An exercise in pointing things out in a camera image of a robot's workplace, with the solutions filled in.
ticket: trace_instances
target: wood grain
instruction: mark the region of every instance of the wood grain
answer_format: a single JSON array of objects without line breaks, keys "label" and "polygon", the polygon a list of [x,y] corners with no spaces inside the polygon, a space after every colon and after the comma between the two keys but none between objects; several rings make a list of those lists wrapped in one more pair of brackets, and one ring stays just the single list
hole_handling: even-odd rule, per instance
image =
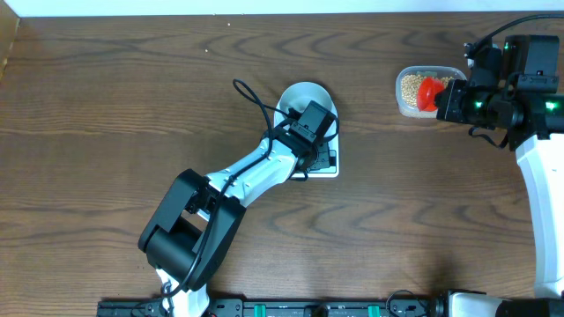
[{"label": "wood grain", "polygon": [[159,291],[137,238],[168,186],[186,168],[231,165],[263,133],[234,77],[271,104],[298,81],[327,87],[342,165],[335,180],[287,182],[253,203],[212,292],[530,296],[515,154],[403,117],[394,93],[407,66],[465,70],[462,43],[522,15],[24,20],[0,86],[0,315],[91,316],[102,298]]},{"label": "wood grain", "polygon": [[18,31],[19,17],[4,0],[0,0],[0,79],[8,63],[12,43]]}]

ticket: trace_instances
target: black bracket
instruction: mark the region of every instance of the black bracket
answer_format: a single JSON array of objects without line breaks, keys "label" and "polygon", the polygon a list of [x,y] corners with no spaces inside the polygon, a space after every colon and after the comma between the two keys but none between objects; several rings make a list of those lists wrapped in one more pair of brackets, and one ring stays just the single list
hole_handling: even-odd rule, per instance
[{"label": "black bracket", "polygon": [[234,197],[218,198],[217,191],[208,185],[208,180],[189,169],[176,177],[139,238],[137,245],[147,254],[149,264],[155,269],[164,269],[176,281],[182,281],[196,257],[203,236],[193,224],[181,217],[182,211],[193,210],[193,205],[202,201],[205,205],[197,207],[207,209],[216,199],[224,201],[219,206],[217,221],[211,227],[202,259],[186,283],[185,291],[197,291],[212,278],[223,262],[247,209]]},{"label": "black bracket", "polygon": [[101,301],[98,303],[96,317],[165,317],[167,312],[162,299],[143,301]]}]

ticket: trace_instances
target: wire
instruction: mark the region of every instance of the wire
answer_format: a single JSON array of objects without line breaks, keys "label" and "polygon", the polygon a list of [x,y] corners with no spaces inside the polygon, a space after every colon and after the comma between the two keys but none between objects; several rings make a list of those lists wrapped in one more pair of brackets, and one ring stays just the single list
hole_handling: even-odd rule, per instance
[{"label": "wire", "polygon": [[[155,308],[153,308],[153,309],[159,309],[159,308],[160,308],[160,302],[162,301],[162,299],[163,299],[162,297],[158,297],[158,298],[155,298],[155,299],[147,299],[147,300],[144,300],[144,301],[141,301],[141,302],[135,304],[135,305],[131,308],[130,317],[138,317],[138,316],[136,316],[136,314],[135,314],[134,312],[139,311],[140,313],[143,313],[143,311],[147,309],[146,306],[147,306],[148,304],[151,304],[151,303],[154,303],[154,305],[155,305]],[[124,307],[116,307],[116,306],[113,306],[112,308],[124,308],[124,309],[129,309],[128,307],[125,307],[125,306],[124,306]]]},{"label": "wire", "polygon": [[397,295],[398,293],[400,293],[400,292],[406,292],[406,293],[412,295],[412,296],[415,298],[415,300],[417,300],[417,302],[419,303],[419,305],[420,305],[421,307],[423,307],[423,309],[425,309],[425,313],[423,313],[423,314],[421,314],[421,315],[419,315],[419,316],[415,316],[415,317],[423,317],[423,316],[427,316],[427,315],[429,314],[428,306],[425,305],[425,304],[423,304],[423,303],[419,300],[419,298],[418,298],[417,296],[415,296],[415,294],[413,294],[413,292],[411,292],[411,291],[409,291],[409,290],[397,290],[397,291],[394,291],[393,293],[391,293],[391,295],[388,297],[388,299],[386,299],[386,310],[388,311],[388,313],[390,313],[390,315],[392,315],[393,317],[399,317],[396,313],[394,313],[394,312],[391,311],[391,309],[390,309],[390,301],[391,301],[391,299],[392,299],[394,296],[396,296],[396,295]]},{"label": "wire", "polygon": [[489,144],[493,145],[495,148],[503,150],[505,149],[505,147],[508,145],[509,142],[509,136],[506,133],[505,137],[503,137],[503,140],[501,140],[501,142],[499,144],[496,144],[492,138],[489,135],[485,135],[485,134],[479,134],[479,135],[475,135],[474,132],[476,132],[479,129],[479,127],[477,126],[473,126],[468,130],[468,135],[471,137],[481,137],[483,139],[485,139]]},{"label": "wire", "polygon": [[301,171],[303,173],[303,178],[295,178],[293,179],[292,177],[296,174],[299,173],[299,171],[296,171],[295,173],[293,173],[292,175],[290,175],[290,177],[288,178],[290,181],[308,181],[309,179],[309,175],[308,172],[306,171]]},{"label": "wire", "polygon": [[495,35],[509,29],[511,26],[516,26],[516,25],[521,24],[523,22],[532,21],[532,20],[536,20],[536,19],[542,19],[542,18],[564,18],[564,14],[535,14],[535,15],[531,15],[531,16],[527,16],[527,17],[523,17],[523,18],[518,18],[517,20],[515,20],[513,22],[509,22],[505,26],[500,27],[499,29],[497,29],[497,30],[491,32],[490,34],[486,35],[485,37],[483,37],[480,41],[477,41],[476,43],[474,43],[470,52],[468,53],[468,57],[473,58],[474,55],[484,45],[486,45],[486,43],[488,43]]},{"label": "wire", "polygon": [[[170,291],[170,288],[172,286],[173,285],[172,285],[172,283],[170,283],[170,281],[166,282],[162,285],[160,292],[163,293],[163,292]],[[171,315],[173,313],[173,310],[174,310],[173,298],[169,297],[167,300],[168,300],[168,309],[167,309],[167,314],[165,315],[165,317],[168,317],[169,315]]]},{"label": "wire", "polygon": [[[259,105],[258,102],[256,101],[256,99],[250,98],[246,93],[242,92],[237,86],[235,87],[235,89],[236,89],[237,92],[239,92],[243,97],[245,97],[246,100],[248,100],[248,101],[250,101],[250,102],[252,102],[252,103],[254,103],[254,104],[256,104],[256,105],[258,105],[258,106],[260,106],[260,107],[265,107],[265,108],[267,108],[267,109],[270,109],[270,110],[276,111],[276,112],[278,112],[278,113],[281,113],[281,114],[282,114],[284,117],[286,117],[286,118],[289,118],[289,117],[290,117],[290,114],[288,114],[288,113],[286,113],[286,112],[284,112],[284,111],[282,111],[282,110],[280,110],[280,109],[278,109],[278,108],[276,108],[276,107],[267,106],[267,105],[263,104],[262,102],[261,102],[261,105]],[[337,117],[335,118],[335,125],[336,125],[336,127],[335,127],[335,134],[333,134],[333,135],[331,135],[331,136],[324,137],[324,138],[323,138],[323,141],[324,141],[324,142],[329,142],[330,140],[334,139],[335,136],[338,135],[339,120],[338,120]]]},{"label": "wire", "polygon": [[[241,88],[239,88],[238,85],[242,85],[245,88],[245,90],[247,90],[247,92],[250,93],[252,99],[243,90],[241,90]],[[172,298],[174,295],[178,294],[186,286],[188,281],[192,278],[192,275],[194,274],[194,271],[196,270],[198,264],[202,261],[202,256],[204,254],[205,245],[207,244],[207,241],[210,238],[210,232],[212,231],[212,227],[213,227],[213,224],[215,222],[216,215],[218,214],[219,207],[221,206],[221,203],[223,201],[222,198],[225,195],[225,193],[227,192],[227,190],[229,189],[229,186],[231,186],[231,184],[233,184],[233,182],[239,176],[241,176],[243,173],[247,172],[251,167],[255,166],[256,164],[258,164],[263,159],[268,158],[269,155],[271,155],[271,152],[272,152],[272,123],[271,123],[270,117],[268,116],[268,113],[266,113],[267,107],[258,98],[258,96],[256,96],[255,92],[253,92],[253,90],[250,89],[250,87],[247,84],[245,84],[245,82],[243,82],[242,80],[234,79],[233,80],[233,86],[235,87],[237,92],[239,92],[243,97],[245,97],[245,99],[250,100],[251,102],[253,102],[254,104],[258,105],[261,108],[261,111],[263,112],[264,120],[266,121],[266,126],[268,127],[268,131],[267,131],[268,132],[268,139],[269,139],[268,149],[266,150],[265,153],[263,153],[263,155],[260,156],[260,158],[255,159],[253,162],[244,166],[238,172],[232,174],[231,176],[229,176],[227,178],[226,183],[223,185],[223,188],[219,192],[218,199],[217,199],[215,206],[213,208],[213,211],[211,212],[211,215],[210,215],[210,220],[208,221],[208,225],[205,227],[204,236],[202,237],[202,242],[200,243],[200,246],[198,247],[194,261],[190,265],[188,274],[178,284],[178,286],[176,286],[176,288],[174,288],[173,291],[161,294],[162,298],[164,298],[164,299],[165,298]]]}]

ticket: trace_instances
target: grain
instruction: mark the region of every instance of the grain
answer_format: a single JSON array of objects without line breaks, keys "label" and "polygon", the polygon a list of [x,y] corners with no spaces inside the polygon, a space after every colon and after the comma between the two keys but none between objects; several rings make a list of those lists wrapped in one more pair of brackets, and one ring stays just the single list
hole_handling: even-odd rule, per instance
[{"label": "grain", "polygon": [[[421,76],[421,75],[406,75],[402,78],[402,98],[404,99],[405,103],[412,107],[417,106],[417,92],[419,91],[419,87],[425,78],[428,76]],[[439,78],[441,80],[442,85],[445,87],[449,84],[449,80],[454,79],[453,77],[442,77]]]}]

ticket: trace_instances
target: white arm segment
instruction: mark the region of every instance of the white arm segment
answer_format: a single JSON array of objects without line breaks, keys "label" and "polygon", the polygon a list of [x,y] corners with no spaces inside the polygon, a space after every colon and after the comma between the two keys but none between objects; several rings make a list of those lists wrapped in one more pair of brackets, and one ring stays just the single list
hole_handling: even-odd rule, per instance
[{"label": "white arm segment", "polygon": [[[240,159],[237,163],[222,171],[207,174],[206,177],[210,179],[210,185],[221,191],[229,176],[237,173],[237,171],[260,158],[266,152],[268,142],[268,138],[263,139],[256,150]],[[237,197],[239,203],[247,207],[267,189],[281,184],[290,178],[296,163],[297,158],[292,154],[292,150],[280,141],[274,140],[272,142],[271,155],[239,176],[227,190],[226,196]]]},{"label": "white arm segment", "polygon": [[[266,152],[268,142],[268,138],[263,139],[256,150],[240,159],[237,163],[222,171],[207,174],[206,177],[210,179],[210,185],[221,191],[229,176],[237,173],[237,171],[260,158]],[[247,207],[268,188],[283,183],[290,178],[296,162],[297,158],[292,154],[290,148],[274,140],[272,142],[271,155],[239,176],[226,191],[226,196],[237,197],[240,204]],[[206,212],[200,210],[198,215],[205,220],[209,220],[208,213]],[[178,282],[164,270],[157,269],[157,274],[159,274],[163,284],[167,282],[172,284],[171,290],[178,285]],[[205,289],[206,285],[197,291],[180,291],[174,295],[172,297],[174,305],[172,315],[174,317],[200,317],[210,304],[210,298]],[[163,306],[168,309],[167,299],[163,300]]]},{"label": "white arm segment", "polygon": [[485,294],[459,292],[450,295],[449,317],[495,317],[502,301]]},{"label": "white arm segment", "polygon": [[564,134],[530,137],[516,149],[531,204],[537,253],[535,296],[560,299],[564,291]]}]

